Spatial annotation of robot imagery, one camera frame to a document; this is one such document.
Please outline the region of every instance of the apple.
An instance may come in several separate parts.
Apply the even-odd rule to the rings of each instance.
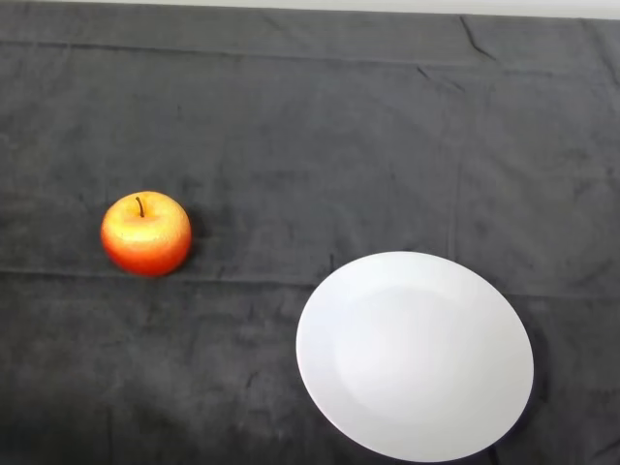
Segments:
[[[181,205],[158,192],[136,192],[111,206],[101,240],[113,262],[144,276],[168,274],[183,263],[192,229]]]

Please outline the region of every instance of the plate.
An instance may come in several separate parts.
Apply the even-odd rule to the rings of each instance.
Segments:
[[[296,352],[310,396],[340,431],[418,462],[495,443],[534,379],[527,333],[502,295],[457,263],[413,252],[327,277],[303,309]]]

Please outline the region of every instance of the tablecloth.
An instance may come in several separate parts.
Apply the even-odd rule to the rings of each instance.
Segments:
[[[620,463],[619,66],[611,21],[0,4],[0,462],[402,463],[321,415],[295,330],[332,270],[412,250],[535,355],[454,463]],[[161,279],[100,245],[146,189],[194,229]]]

